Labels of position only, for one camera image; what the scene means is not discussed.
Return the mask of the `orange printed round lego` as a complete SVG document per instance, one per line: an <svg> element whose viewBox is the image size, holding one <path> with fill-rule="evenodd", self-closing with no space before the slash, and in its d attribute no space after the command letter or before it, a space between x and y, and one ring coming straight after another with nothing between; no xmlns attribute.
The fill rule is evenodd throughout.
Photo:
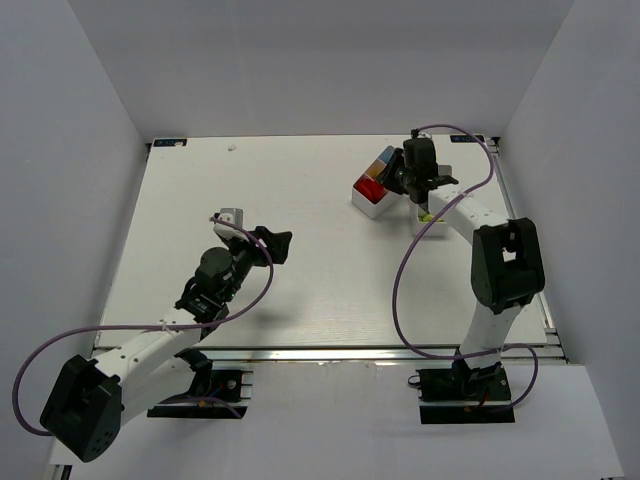
<svg viewBox="0 0 640 480"><path fill-rule="evenodd" d="M365 175L375 180L377 176L384 171L386 165L384 163L372 163L367 170L365 171Z"/></svg>

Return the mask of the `lime long lego brick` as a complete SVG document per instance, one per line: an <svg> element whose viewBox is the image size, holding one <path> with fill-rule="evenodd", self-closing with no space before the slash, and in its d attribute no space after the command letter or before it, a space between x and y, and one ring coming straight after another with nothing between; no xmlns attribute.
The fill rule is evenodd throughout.
<svg viewBox="0 0 640 480"><path fill-rule="evenodd" d="M421 215L418 216L418 221L420 223L429 223L433 220L434 215L430 214L430 213L423 213Z"/></svg>

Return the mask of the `left blue table label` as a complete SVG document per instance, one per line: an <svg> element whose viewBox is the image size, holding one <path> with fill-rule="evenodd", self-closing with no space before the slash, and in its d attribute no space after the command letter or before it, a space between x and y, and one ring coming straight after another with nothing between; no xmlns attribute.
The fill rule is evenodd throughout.
<svg viewBox="0 0 640 480"><path fill-rule="evenodd" d="M187 144L186 138L163 138L155 139L152 143L153 148L174 148L184 147Z"/></svg>

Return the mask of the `tilted white divided container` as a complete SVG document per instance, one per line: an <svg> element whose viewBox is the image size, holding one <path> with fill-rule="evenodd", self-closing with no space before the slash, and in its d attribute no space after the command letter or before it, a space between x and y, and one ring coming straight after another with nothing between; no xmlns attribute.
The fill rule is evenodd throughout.
<svg viewBox="0 0 640 480"><path fill-rule="evenodd" d="M351 191L351 204L370 219L376 219L394 206L401 198L376 181L385 169L395 151L387 146L354 182Z"/></svg>

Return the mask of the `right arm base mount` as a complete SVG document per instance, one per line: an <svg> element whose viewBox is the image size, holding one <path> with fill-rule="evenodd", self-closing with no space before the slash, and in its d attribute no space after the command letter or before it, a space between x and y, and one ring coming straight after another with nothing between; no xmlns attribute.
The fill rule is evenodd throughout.
<svg viewBox="0 0 640 480"><path fill-rule="evenodd" d="M515 422L511 390L501 363L487 374L472 374L462 361L426 368L407 384L418 392L422 425L483 425Z"/></svg>

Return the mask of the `red rounded lego piece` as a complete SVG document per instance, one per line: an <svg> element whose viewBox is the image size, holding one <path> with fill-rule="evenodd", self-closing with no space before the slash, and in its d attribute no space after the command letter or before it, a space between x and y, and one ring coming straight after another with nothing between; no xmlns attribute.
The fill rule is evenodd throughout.
<svg viewBox="0 0 640 480"><path fill-rule="evenodd" d="M379 203L387 194L387 190L381 184L368 177L359 179L354 188L372 204Z"/></svg>

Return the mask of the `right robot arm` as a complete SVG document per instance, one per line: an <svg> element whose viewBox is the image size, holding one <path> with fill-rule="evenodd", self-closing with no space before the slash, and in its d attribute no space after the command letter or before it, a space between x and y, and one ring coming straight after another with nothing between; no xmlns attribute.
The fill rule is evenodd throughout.
<svg viewBox="0 0 640 480"><path fill-rule="evenodd" d="M454 361L472 378L492 375L515 319L545 286L534 222L495 213L460 189L456 179L439 172L436 147L426 137L406 140L376 181L444 220L471 246L476 307Z"/></svg>

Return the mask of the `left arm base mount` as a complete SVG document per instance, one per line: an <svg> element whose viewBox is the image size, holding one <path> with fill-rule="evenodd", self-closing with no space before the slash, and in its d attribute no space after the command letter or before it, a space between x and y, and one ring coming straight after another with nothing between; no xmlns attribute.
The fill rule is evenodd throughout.
<svg viewBox="0 0 640 480"><path fill-rule="evenodd" d="M217 367L203 352L188 349L175 356L185 367L186 390L147 411L148 418L240 420L252 395L253 372L237 366Z"/></svg>

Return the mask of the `blue table label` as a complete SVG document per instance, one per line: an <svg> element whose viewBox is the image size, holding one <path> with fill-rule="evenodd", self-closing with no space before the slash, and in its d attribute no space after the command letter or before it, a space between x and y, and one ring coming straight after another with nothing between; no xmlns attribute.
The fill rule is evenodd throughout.
<svg viewBox="0 0 640 480"><path fill-rule="evenodd" d="M184 147L187 144L186 138L163 138L155 139L152 143L153 148L174 148Z"/></svg>
<svg viewBox="0 0 640 480"><path fill-rule="evenodd" d="M463 134L451 134L449 136L450 141L452 143L470 143L470 144L475 144L475 143L484 143L485 139L483 135L463 135Z"/></svg>

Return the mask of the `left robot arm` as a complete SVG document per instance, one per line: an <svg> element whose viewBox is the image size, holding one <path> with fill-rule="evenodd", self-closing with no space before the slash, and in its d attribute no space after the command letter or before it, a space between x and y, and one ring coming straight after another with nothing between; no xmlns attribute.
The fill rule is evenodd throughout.
<svg viewBox="0 0 640 480"><path fill-rule="evenodd" d="M285 263L293 238L227 221L214 231L175 305L156 324L94 358L68 360L40 416L44 430L83 462L103 454L130 420L166 400L200 401L214 391L211 361L196 344L228 321L228 305L254 267Z"/></svg>

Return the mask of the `right blue table label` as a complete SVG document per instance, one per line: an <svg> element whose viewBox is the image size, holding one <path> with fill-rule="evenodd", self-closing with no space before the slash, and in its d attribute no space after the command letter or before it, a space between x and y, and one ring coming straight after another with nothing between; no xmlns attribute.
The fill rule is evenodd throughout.
<svg viewBox="0 0 640 480"><path fill-rule="evenodd" d="M475 144L475 143L484 143L485 139L483 135L463 135L463 134L451 134L449 136L450 141L452 143L470 143L470 144Z"/></svg>

